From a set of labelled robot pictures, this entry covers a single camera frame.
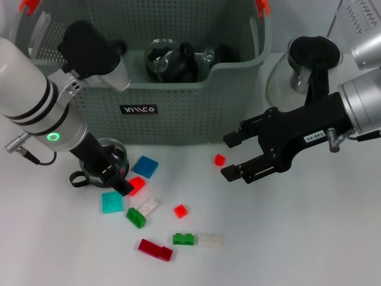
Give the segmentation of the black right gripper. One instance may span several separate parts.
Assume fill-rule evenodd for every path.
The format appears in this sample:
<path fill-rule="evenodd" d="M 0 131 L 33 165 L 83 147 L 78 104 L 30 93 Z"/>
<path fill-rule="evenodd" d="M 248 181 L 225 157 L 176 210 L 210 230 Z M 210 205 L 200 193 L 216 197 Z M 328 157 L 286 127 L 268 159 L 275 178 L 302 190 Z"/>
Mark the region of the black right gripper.
<path fill-rule="evenodd" d="M 233 148 L 257 136 L 264 155 L 224 167 L 221 174 L 228 182 L 243 179 L 250 184 L 275 172 L 285 172 L 299 152 L 326 142 L 326 135 L 314 134 L 330 128 L 338 135 L 354 128 L 337 92 L 290 112 L 280 112 L 276 108 L 267 110 L 241 121 L 238 131 L 223 137 L 224 143 Z"/>

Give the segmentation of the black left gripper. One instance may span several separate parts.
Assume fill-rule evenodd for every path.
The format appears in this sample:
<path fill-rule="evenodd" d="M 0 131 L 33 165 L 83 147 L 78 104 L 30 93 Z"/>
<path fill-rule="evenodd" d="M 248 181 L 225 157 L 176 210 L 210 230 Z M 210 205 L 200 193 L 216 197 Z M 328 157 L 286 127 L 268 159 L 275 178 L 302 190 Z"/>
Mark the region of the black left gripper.
<path fill-rule="evenodd" d="M 129 195 L 135 189 L 134 186 L 125 180 L 115 169 L 111 158 L 105 153 L 102 145 L 91 133 L 87 133 L 83 140 L 76 147 L 71 149 L 70 152 L 86 166 L 88 172 L 100 177 L 106 186 L 113 188 L 123 197 Z M 119 169 L 126 168 L 124 166 L 126 154 L 123 150 L 119 148 L 109 148 L 108 152 Z"/>

